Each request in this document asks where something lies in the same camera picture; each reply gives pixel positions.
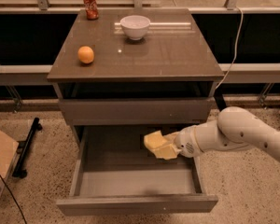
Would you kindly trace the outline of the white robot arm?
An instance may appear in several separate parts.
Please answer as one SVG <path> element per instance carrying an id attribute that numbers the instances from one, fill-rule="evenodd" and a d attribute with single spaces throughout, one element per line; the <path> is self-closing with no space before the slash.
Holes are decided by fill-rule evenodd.
<path id="1" fill-rule="evenodd" d="M 157 159 L 171 160 L 178 155 L 193 158 L 206 151 L 241 151 L 256 147 L 280 162 L 280 132 L 236 106 L 223 109 L 216 120 L 192 125 L 180 132 L 147 134 L 144 144 Z"/>

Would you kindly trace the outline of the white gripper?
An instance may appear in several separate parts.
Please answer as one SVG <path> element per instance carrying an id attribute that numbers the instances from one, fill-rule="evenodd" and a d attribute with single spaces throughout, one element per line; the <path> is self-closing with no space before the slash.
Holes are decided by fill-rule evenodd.
<path id="1" fill-rule="evenodd" d="M 193 158 L 200 154 L 200 148 L 195 139 L 196 126 L 189 126 L 180 132 L 168 133 L 164 138 L 172 143 L 165 143 L 161 146 L 152 147 L 150 151 L 157 159 L 171 160 L 176 159 L 178 154 Z"/>

